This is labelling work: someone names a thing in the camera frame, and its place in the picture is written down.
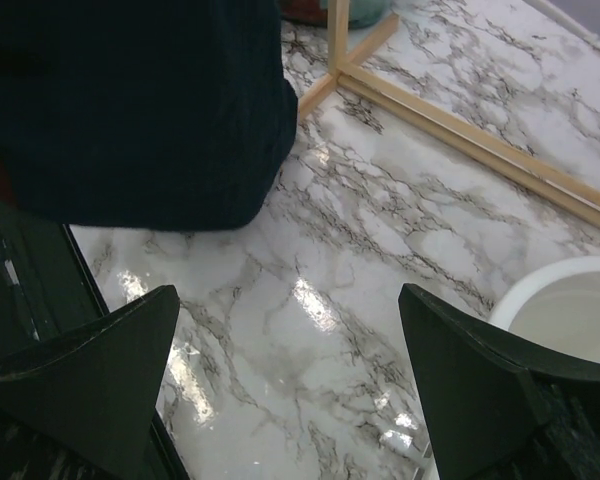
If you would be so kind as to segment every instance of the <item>wooden rod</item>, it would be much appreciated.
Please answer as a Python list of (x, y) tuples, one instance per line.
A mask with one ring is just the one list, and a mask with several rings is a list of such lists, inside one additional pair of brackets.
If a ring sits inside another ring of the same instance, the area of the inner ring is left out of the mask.
[(349, 0), (329, 0), (327, 10), (329, 73), (334, 77), (345, 60), (349, 40)]
[(338, 78), (338, 83), (343, 87), (383, 107), (396, 117), (424, 130), (438, 140), (470, 156), (483, 165), (492, 168), (509, 180), (529, 189), (540, 197), (553, 202), (555, 205), (600, 229), (600, 210), (597, 208), (558, 188), (556, 185), (547, 183), (514, 162), (503, 159), (489, 148), (480, 145), (475, 139), (467, 138), (467, 136), (455, 132), (452, 128), (448, 128), (444, 124), (441, 125), (438, 121), (418, 112), (411, 106), (404, 105), (402, 100), (394, 98), (399, 96), (395, 92), (392, 92), (393, 95), (388, 96), (380, 90), (385, 85), (380, 85), (380, 88), (378, 88), (380, 82), (371, 82), (374, 83), (375, 87), (371, 88), (371, 86), (366, 84), (367, 82), (360, 81), (359, 78), (354, 78), (349, 74), (349, 72), (353, 72), (359, 76), (359, 72), (351, 67), (347, 66), (347, 68), (343, 68), (343, 74)]
[(450, 131), (454, 136), (462, 137), (471, 143), (488, 151), (492, 156), (527, 170), (545, 182), (553, 183), (564, 191), (585, 200), (600, 208), (600, 191), (586, 185), (571, 175), (568, 175), (531, 155), (507, 145), (502, 140), (489, 133), (469, 125), (463, 120), (444, 110), (416, 97), (402, 88), (388, 82), (373, 73), (367, 72), (356, 65), (343, 65), (341, 70), (350, 77), (360, 81), (373, 90), (391, 97), (411, 110), (419, 119), (418, 122), (427, 125), (426, 130), (438, 137), (439, 132)]
[[(347, 54), (346, 63), (354, 65), (363, 64), (375, 51), (386, 42), (400, 24), (400, 17), (395, 13), (389, 15), (380, 22), (373, 31), (362, 40), (356, 47)], [(340, 71), (334, 75), (327, 73), (314, 82), (309, 90), (300, 98), (298, 102), (298, 121), (302, 122), (325, 98), (335, 91), (338, 83), (336, 81)]]

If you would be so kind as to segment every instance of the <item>white container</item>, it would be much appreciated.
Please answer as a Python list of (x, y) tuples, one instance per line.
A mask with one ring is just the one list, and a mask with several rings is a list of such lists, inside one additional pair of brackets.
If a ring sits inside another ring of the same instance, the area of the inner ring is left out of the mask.
[[(529, 341), (600, 363), (600, 257), (563, 260), (517, 282), (489, 323)], [(423, 480), (439, 480), (431, 460)]]

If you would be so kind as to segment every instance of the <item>marble surface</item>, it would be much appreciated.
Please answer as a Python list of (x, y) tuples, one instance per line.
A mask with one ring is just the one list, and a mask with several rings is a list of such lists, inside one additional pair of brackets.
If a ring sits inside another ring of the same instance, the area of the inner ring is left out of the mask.
[[(600, 187), (600, 53), (522, 0), (393, 8), (369, 68)], [(324, 32), (282, 41), (304, 91)], [(112, 308), (176, 285), (157, 408), (198, 480), (412, 479), (428, 437), (402, 284), (484, 318), (528, 272), (600, 255), (594, 228), (346, 92), (302, 126), (249, 227), (74, 232)]]

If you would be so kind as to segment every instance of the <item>white bowl rim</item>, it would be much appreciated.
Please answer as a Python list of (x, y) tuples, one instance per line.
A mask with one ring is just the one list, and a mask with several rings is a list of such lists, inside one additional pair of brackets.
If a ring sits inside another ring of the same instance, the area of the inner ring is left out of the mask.
[(568, 258), (539, 268), (516, 282), (491, 310), (489, 323), (508, 331), (522, 307), (543, 288), (564, 278), (600, 273), (600, 256)]

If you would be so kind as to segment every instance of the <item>dark blue cloth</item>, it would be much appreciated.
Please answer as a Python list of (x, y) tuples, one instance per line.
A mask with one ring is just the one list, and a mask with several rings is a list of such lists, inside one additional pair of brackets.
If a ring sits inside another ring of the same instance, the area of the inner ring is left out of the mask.
[(52, 220), (238, 228), (296, 111), (275, 0), (0, 0), (0, 155)]

